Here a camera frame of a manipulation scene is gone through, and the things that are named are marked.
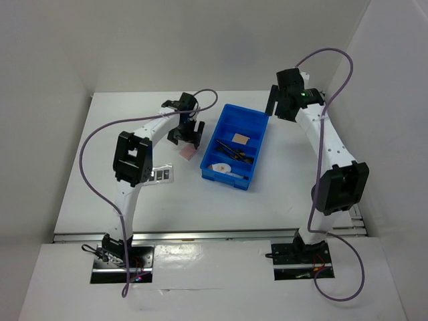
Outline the pink square makeup sponge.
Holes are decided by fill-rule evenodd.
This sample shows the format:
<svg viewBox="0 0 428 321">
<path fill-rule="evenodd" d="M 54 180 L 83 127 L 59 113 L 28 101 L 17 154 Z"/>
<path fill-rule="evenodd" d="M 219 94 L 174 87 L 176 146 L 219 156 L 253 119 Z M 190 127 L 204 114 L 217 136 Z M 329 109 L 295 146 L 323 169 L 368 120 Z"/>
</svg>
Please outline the pink square makeup sponge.
<svg viewBox="0 0 428 321">
<path fill-rule="evenodd" d="M 194 147 L 193 144 L 188 144 L 187 146 L 185 146 L 181 151 L 180 151 L 180 155 L 186 159 L 187 161 L 191 160 L 191 158 L 195 155 L 195 153 L 197 152 L 197 149 Z"/>
</svg>

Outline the thin black makeup brush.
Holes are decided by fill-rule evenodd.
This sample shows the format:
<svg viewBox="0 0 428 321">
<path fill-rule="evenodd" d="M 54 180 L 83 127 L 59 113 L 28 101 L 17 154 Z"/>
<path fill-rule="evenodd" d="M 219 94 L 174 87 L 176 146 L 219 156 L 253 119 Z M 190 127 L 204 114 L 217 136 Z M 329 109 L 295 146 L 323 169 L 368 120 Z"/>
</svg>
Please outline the thin black makeup brush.
<svg viewBox="0 0 428 321">
<path fill-rule="evenodd" d="M 216 150 L 222 151 L 222 152 L 228 152 L 230 154 L 235 154 L 235 151 L 227 146 L 226 144 L 222 143 L 221 141 L 217 140 L 217 146 L 215 147 Z"/>
</svg>

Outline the hair pin card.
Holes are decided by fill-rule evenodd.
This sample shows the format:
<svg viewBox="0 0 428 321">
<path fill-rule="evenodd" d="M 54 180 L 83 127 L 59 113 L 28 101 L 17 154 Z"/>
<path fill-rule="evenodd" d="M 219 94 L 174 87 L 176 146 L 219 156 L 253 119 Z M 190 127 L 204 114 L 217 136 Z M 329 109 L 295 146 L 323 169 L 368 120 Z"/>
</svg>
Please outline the hair pin card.
<svg viewBox="0 0 428 321">
<path fill-rule="evenodd" d="M 154 167 L 145 182 L 146 185 L 172 183 L 174 181 L 174 171 L 172 164 L 166 164 L 160 167 Z"/>
</svg>

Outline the beige square makeup sponge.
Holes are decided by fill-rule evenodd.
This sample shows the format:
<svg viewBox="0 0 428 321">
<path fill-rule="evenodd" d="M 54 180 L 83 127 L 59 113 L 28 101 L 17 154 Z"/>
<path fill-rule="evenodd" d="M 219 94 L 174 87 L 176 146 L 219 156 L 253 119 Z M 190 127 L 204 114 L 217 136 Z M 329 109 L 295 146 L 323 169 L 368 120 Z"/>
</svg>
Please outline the beige square makeup sponge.
<svg viewBox="0 0 428 321">
<path fill-rule="evenodd" d="M 235 133 L 233 138 L 232 138 L 233 142 L 238 143 L 238 144 L 243 144 L 243 145 L 246 145 L 249 142 L 249 140 L 250 140 L 249 137 L 244 136 L 244 135 L 239 134 L 239 133 Z"/>
</svg>

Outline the white oval makeup sponge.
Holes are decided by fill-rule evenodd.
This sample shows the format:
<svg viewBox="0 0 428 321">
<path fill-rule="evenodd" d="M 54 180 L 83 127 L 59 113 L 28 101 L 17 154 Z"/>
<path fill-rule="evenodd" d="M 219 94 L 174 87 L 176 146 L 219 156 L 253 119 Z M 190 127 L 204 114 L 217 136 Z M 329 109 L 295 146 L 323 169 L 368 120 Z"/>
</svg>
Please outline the white oval makeup sponge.
<svg viewBox="0 0 428 321">
<path fill-rule="evenodd" d="M 227 163 L 215 163 L 215 164 L 209 165 L 208 169 L 218 173 L 223 173 L 223 174 L 227 174 L 231 172 L 231 166 Z"/>
</svg>

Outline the black fan makeup brush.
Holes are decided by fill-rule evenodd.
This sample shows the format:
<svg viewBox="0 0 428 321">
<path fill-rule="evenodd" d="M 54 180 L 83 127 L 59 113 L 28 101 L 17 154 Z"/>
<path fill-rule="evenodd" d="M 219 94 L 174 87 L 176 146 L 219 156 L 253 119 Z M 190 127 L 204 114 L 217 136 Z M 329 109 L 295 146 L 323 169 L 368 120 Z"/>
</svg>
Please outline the black fan makeup brush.
<svg viewBox="0 0 428 321">
<path fill-rule="evenodd" d="M 237 161 L 241 161 L 243 163 L 249 164 L 249 165 L 252 165 L 253 162 L 254 162 L 254 159 L 252 157 L 250 157 L 250 156 L 247 156 L 246 154 L 245 154 L 245 158 L 244 159 L 236 159 L 235 158 L 235 154 L 232 155 L 232 158 L 235 159 L 235 160 L 237 160 Z"/>
</svg>

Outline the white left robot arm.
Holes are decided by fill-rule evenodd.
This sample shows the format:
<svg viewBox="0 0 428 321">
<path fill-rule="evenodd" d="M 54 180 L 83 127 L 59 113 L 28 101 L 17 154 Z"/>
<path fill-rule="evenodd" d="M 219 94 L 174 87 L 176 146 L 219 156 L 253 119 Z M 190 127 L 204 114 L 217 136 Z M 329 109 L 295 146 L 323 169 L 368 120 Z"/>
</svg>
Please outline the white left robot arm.
<svg viewBox="0 0 428 321">
<path fill-rule="evenodd" d="M 138 195 L 153 169 L 153 151 L 166 137 L 173 144 L 180 141 L 197 149 L 204 122 L 197 123 L 198 101 L 192 94 L 183 93 L 178 100 L 167 100 L 161 105 L 159 118 L 147 122 L 133 132 L 119 134 L 113 161 L 117 180 L 114 210 L 119 216 L 118 227 L 106 232 L 102 249 L 116 266 L 126 266 L 132 259 L 133 217 Z"/>
</svg>

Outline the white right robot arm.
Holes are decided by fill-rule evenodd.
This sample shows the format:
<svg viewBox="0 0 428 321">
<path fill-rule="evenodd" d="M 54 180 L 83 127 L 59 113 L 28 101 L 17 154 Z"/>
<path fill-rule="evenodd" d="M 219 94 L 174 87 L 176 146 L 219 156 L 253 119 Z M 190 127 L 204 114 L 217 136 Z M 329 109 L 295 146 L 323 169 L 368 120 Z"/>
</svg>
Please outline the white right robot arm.
<svg viewBox="0 0 428 321">
<path fill-rule="evenodd" d="M 290 68 L 278 72 L 276 78 L 265 114 L 298 124 L 318 158 L 320 179 L 311 190 L 314 209 L 285 254 L 298 263 L 311 263 L 326 249 L 326 234 L 336 221 L 361 200 L 369 168 L 358 162 L 342 143 L 324 109 L 326 103 L 321 93 L 306 87 L 307 73 Z"/>
</svg>

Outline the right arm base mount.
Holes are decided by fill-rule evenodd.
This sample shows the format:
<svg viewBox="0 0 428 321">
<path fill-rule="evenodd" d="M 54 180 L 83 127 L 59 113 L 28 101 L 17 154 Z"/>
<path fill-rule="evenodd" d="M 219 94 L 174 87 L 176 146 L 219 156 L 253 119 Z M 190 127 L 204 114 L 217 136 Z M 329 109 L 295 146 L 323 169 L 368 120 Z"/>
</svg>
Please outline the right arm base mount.
<svg viewBox="0 0 428 321">
<path fill-rule="evenodd" d="M 311 280 L 335 278 L 330 249 L 326 242 L 308 251 L 300 251 L 292 243 L 273 243 L 271 251 L 265 254 L 273 263 L 274 280 Z"/>
</svg>

